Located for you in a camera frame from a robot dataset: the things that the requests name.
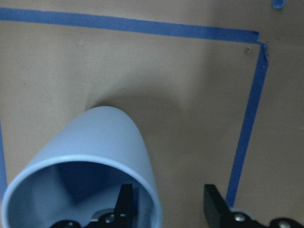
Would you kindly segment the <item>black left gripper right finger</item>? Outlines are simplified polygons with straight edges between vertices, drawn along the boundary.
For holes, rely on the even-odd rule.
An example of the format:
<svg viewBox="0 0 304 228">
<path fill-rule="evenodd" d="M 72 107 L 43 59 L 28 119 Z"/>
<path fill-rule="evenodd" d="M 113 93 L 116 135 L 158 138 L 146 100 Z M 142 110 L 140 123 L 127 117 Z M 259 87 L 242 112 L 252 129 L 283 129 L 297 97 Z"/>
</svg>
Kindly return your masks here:
<svg viewBox="0 0 304 228">
<path fill-rule="evenodd" d="M 203 210 L 209 228 L 240 227 L 214 184 L 204 185 Z"/>
</svg>

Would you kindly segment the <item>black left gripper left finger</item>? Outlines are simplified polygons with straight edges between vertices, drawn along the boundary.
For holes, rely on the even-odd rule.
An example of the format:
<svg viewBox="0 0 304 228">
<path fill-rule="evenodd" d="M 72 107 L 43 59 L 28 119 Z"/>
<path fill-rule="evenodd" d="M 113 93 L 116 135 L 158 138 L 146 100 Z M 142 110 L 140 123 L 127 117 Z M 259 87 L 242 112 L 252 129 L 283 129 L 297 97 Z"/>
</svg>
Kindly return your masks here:
<svg viewBox="0 0 304 228">
<path fill-rule="evenodd" d="M 132 228 L 135 218 L 135 201 L 132 184 L 123 184 L 120 188 L 114 208 L 115 228 Z"/>
</svg>

